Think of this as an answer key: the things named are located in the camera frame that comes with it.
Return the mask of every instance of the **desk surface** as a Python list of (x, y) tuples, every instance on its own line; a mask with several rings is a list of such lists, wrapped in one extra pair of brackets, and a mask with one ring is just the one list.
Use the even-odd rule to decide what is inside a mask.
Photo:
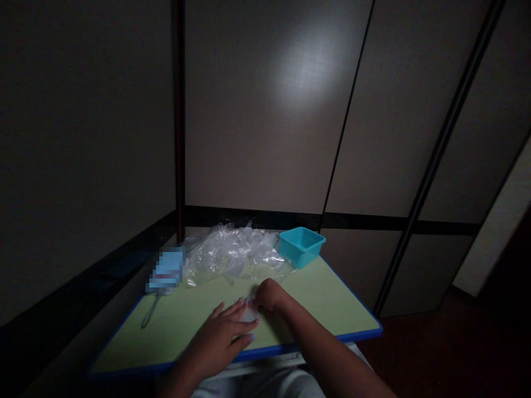
[[(91, 377), (133, 375), (167, 370), (207, 316), (221, 301), (228, 305), (249, 296), (260, 281), (223, 278), (195, 288), (181, 284), (162, 297), (145, 329), (142, 319), (155, 297), (143, 296), (90, 369)], [(378, 337), (382, 326), (348, 289), (328, 264), (318, 257), (288, 276), (282, 287), (323, 326), (343, 342)], [(261, 315), (256, 340), (237, 358), (258, 359), (294, 351), (296, 346), (283, 322)]]

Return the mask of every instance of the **teal box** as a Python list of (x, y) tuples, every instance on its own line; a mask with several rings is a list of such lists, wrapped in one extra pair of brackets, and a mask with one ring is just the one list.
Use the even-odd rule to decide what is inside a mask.
[(280, 254), (301, 269), (317, 258), (325, 242), (324, 236), (307, 228), (290, 229), (280, 233)]

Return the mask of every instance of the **blue desk edge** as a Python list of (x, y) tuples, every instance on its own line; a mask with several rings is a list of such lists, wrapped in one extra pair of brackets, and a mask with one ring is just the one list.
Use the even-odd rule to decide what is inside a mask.
[[(347, 289), (354, 295), (355, 298), (358, 299), (358, 296), (349, 288), (349, 286), (341, 279), (341, 277), (337, 274), (337, 272), (326, 262), (325, 259), (322, 259), (326, 265), (336, 274), (336, 276), (339, 278), (341, 282), (347, 287)], [(154, 377), (154, 376), (160, 376), (166, 374), (171, 366), (175, 362), (166, 362), (162, 364), (157, 365), (149, 365), (149, 366), (139, 366), (136, 368), (127, 368), (122, 370), (114, 370), (109, 372), (102, 372), (102, 373), (92, 373), (91, 369), (100, 357), (100, 355), (103, 353), (105, 348), (110, 344), (110, 342), (115, 337), (116, 333), (122, 328), (123, 324), (126, 322), (127, 318), (131, 315), (131, 313), (135, 310), (135, 308), (138, 306), (140, 301), (144, 295), (142, 295), (137, 303), (131, 308), (131, 310), (127, 313), (126, 317), (118, 326), (118, 328), (114, 331), (110, 339), (105, 343), (105, 345), (102, 347), (100, 352), (96, 355), (95, 359), (90, 363), (88, 370), (87, 370), (87, 379), (88, 380), (103, 380), (103, 379), (112, 379), (112, 378), (125, 378), (129, 376), (145, 376), (145, 377)], [(339, 341), (343, 343), (350, 343), (350, 342), (356, 342), (356, 341), (362, 341), (370, 338), (380, 337), (383, 333), (383, 327), (382, 324), (378, 319), (375, 318), (375, 316), (372, 314), (372, 312), (365, 306), (365, 304), (358, 299), (358, 301), (361, 303), (363, 308), (367, 310), (369, 314), (373, 317), (373, 319), (378, 323), (377, 329), (371, 329), (368, 331), (363, 332), (356, 332), (356, 333), (348, 333), (348, 334), (341, 334), (339, 336), (336, 336)], [(283, 344), (283, 345), (273, 345), (271, 347), (263, 347), (263, 348), (256, 348), (252, 350), (246, 350), (242, 351), (233, 362), (242, 362), (247, 360), (254, 360), (254, 359), (261, 359), (266, 357), (272, 357), (274, 355), (281, 355), (281, 354), (287, 354), (290, 352), (296, 352), (299, 348), (295, 343), (292, 344)]]

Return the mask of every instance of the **dark floor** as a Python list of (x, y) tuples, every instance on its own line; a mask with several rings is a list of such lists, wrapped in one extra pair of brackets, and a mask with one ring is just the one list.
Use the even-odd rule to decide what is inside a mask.
[(382, 338), (358, 346), (399, 397), (531, 394), (530, 333), (459, 289), (449, 291), (439, 313), (384, 319), (382, 325)]

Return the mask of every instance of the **black trim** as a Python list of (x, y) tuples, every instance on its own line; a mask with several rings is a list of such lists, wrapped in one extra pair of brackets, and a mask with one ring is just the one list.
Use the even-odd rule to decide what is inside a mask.
[(325, 213), (321, 228), (378, 229), (403, 231), (408, 219), (405, 217), (368, 216), (366, 214)]
[(249, 221), (253, 228), (292, 229), (306, 227), (316, 231), (320, 214), (290, 213), (266, 210), (247, 210), (224, 207), (186, 206), (185, 225), (188, 227), (212, 227), (219, 223), (234, 223), (245, 227)]
[(6, 396), (20, 394), (175, 234), (175, 217), (172, 211), (2, 327)]
[(177, 241), (184, 239), (184, 189), (185, 189), (185, 64), (184, 31), (185, 2), (171, 2), (171, 46), (173, 60), (173, 120), (175, 140), (175, 205)]
[[(367, 32), (369, 31), (369, 25), (371, 24), (372, 10), (374, 9), (374, 0), (372, 0), (371, 10), (369, 11), (369, 17), (367, 19), (367, 26), (365, 27), (365, 33), (363, 34), (363, 42), (361, 44), (360, 56), (356, 65), (356, 71), (354, 72), (354, 80), (352, 81), (352, 88), (350, 89), (350, 96), (348, 97), (347, 111), (345, 112), (345, 119), (343, 120), (343, 127), (341, 128), (341, 135), (339, 136), (339, 142), (337, 143), (336, 157), (334, 158), (334, 165), (332, 167), (332, 174), (330, 175), (330, 182), (328, 183), (328, 190), (326, 191), (325, 204), (322, 207), (322, 214), (325, 214), (326, 204), (328, 203), (328, 197), (330, 196), (330, 189), (332, 188), (332, 181), (334, 179), (334, 173), (336, 171), (337, 158), (339, 157), (339, 151), (341, 149), (341, 142), (343, 141), (343, 134), (345, 133), (345, 126), (347, 125), (348, 112), (350, 111), (350, 104), (352, 102), (352, 95), (354, 94), (354, 87), (358, 78), (358, 71), (360, 70), (361, 57), (365, 48), (365, 41), (367, 40)], [(321, 232), (323, 218), (319, 222), (317, 231)]]
[(443, 158), (452, 132), (454, 131), (455, 124), (457, 123), (461, 109), (466, 101), (468, 91), (472, 86), (472, 82), (474, 81), (476, 72), (479, 69), (481, 60), (485, 50), (487, 49), (492, 33), (494, 32), (504, 4), (505, 1), (503, 0), (493, 0), (489, 6), (483, 25), (481, 26), (481, 30), (478, 34), (476, 42), (474, 43), (474, 48), (472, 49), (472, 53), (466, 64), (465, 72), (461, 77), (457, 90), (450, 104), (448, 113), (446, 114), (441, 132), (439, 133), (439, 137), (435, 143), (428, 167), (426, 168), (422, 182), (420, 183), (419, 189), (417, 191), (417, 195), (413, 201), (413, 205), (408, 216), (408, 225), (400, 237), (400, 241), (398, 242), (398, 246), (391, 261), (391, 266), (389, 267), (382, 289), (378, 295), (378, 299), (374, 307), (374, 314), (377, 317), (380, 316), (383, 310), (383, 306), (385, 305), (387, 296), (391, 290), (394, 278), (398, 272), (398, 268), (400, 267), (400, 262), (402, 261), (411, 238), (413, 224), (418, 219), (424, 202), (428, 196), (431, 184), (435, 178), (435, 174), (439, 168), (439, 164)]
[[(234, 223), (235, 227), (245, 227), (249, 221), (253, 228), (292, 229), (306, 227), (317, 230), (322, 218), (322, 228), (364, 229), (379, 231), (404, 231), (408, 219), (405, 217), (371, 216), (367, 214), (343, 213), (291, 213), (266, 210), (234, 209), (224, 207), (186, 206), (185, 225), (188, 227), (212, 227), (219, 223)], [(416, 221), (415, 234), (467, 235), (475, 236), (480, 224), (451, 223), (439, 221)]]
[(454, 223), (417, 220), (413, 224), (412, 234), (419, 235), (464, 235), (475, 237), (481, 224)]

